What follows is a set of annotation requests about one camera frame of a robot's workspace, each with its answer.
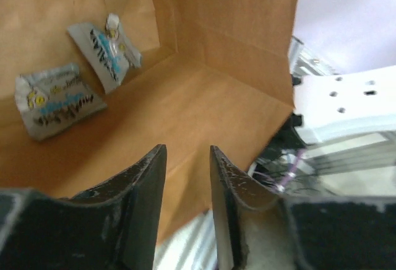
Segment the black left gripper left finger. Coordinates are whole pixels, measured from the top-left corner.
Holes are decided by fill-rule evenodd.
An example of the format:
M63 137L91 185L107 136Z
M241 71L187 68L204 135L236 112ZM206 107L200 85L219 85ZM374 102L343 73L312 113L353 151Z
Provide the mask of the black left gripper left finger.
M2 269L152 269L167 150L72 198L1 190Z

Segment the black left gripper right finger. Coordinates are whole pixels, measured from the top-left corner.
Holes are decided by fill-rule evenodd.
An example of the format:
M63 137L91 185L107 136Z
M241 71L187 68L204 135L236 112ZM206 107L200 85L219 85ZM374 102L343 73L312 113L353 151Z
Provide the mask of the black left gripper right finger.
M280 196L210 148L220 269L394 269L395 198Z

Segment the red brown paper bag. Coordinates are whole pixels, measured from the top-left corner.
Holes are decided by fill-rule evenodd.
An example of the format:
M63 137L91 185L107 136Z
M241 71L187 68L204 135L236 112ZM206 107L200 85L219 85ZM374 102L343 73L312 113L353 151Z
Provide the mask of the red brown paper bag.
M210 146L242 170L293 110L288 49L297 0L1 0L1 186L73 196L168 151L158 241L211 205ZM100 81L67 34L117 13L143 54L107 109L44 142L14 103L20 74L70 62Z

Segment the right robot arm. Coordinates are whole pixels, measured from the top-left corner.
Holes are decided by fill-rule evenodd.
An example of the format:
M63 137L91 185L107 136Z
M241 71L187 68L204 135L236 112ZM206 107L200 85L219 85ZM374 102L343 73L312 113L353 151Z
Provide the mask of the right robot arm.
M294 87L296 132L307 144L395 131L395 67L334 76L304 76Z

